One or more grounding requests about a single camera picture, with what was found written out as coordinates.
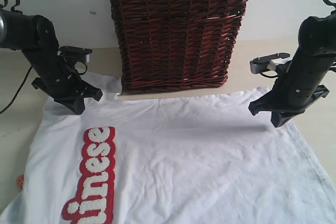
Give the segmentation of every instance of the orange object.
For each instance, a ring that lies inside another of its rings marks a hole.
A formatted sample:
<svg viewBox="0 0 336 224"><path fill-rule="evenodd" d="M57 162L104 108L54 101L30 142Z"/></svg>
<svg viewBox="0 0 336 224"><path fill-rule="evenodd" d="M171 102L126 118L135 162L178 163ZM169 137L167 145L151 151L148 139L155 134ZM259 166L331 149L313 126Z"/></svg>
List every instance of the orange object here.
<svg viewBox="0 0 336 224"><path fill-rule="evenodd" d="M20 191L22 191L22 189L23 189L24 181L25 181L25 176L24 175L20 175L16 178L16 186Z"/></svg>

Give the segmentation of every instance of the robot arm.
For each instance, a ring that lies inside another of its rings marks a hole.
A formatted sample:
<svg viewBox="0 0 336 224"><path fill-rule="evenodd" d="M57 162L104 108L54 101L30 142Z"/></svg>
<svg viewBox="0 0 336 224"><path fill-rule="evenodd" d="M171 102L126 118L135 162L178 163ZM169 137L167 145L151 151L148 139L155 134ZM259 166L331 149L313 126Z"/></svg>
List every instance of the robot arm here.
<svg viewBox="0 0 336 224"><path fill-rule="evenodd" d="M323 0L336 8L336 4ZM288 54L276 54L250 62L252 73L268 70L277 72L278 79L270 92L251 102L253 115L271 111L271 122L280 127L329 90L319 85L329 70L335 71L336 61L336 10L326 18L309 17L299 29L299 47L292 59Z"/></svg>
<svg viewBox="0 0 336 224"><path fill-rule="evenodd" d="M3 10L0 6L0 48L21 50L40 78L32 85L41 89L56 102L63 104L76 114L84 109L84 98L99 101L102 92L80 78L75 64L80 61L86 66L86 55L90 49L61 47L52 22L43 16L26 16L15 10Z"/></svg>

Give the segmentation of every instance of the black cable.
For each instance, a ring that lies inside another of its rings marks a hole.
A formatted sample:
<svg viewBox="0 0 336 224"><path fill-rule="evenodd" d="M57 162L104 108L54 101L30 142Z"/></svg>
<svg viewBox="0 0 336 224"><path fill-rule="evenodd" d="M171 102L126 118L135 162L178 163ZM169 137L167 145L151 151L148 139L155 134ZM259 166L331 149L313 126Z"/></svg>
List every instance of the black cable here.
<svg viewBox="0 0 336 224"><path fill-rule="evenodd" d="M26 80L27 80L27 78L28 78L28 76L29 76L29 73L30 73L30 71L31 71L32 69L33 69L32 66L28 69L28 72L26 73L26 76L24 77L24 79L23 79L23 81L22 81L22 83L21 83L19 89L16 91L16 93L15 93L13 99L10 101L10 103L9 103L3 110L0 111L0 114L4 113L4 112L5 112L5 111L6 111L6 110L13 104L13 102L15 101L17 95L19 94L20 90L22 89L23 85L25 84L25 82L26 82Z"/></svg>
<svg viewBox="0 0 336 224"><path fill-rule="evenodd" d="M266 74L264 74L264 73L260 73L263 77L266 77L266 78L277 78L278 77L278 75L276 74L275 76L268 76L268 75L266 75Z"/></svg>

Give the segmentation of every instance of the woven wicker texture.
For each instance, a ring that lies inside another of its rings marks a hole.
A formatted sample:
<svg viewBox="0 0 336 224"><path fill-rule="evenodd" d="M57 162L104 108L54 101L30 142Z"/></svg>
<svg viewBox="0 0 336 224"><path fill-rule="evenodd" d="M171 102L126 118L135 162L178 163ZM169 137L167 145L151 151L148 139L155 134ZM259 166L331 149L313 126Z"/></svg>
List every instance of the woven wicker texture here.
<svg viewBox="0 0 336 224"><path fill-rule="evenodd" d="M111 0L127 92L220 87L247 0Z"/></svg>

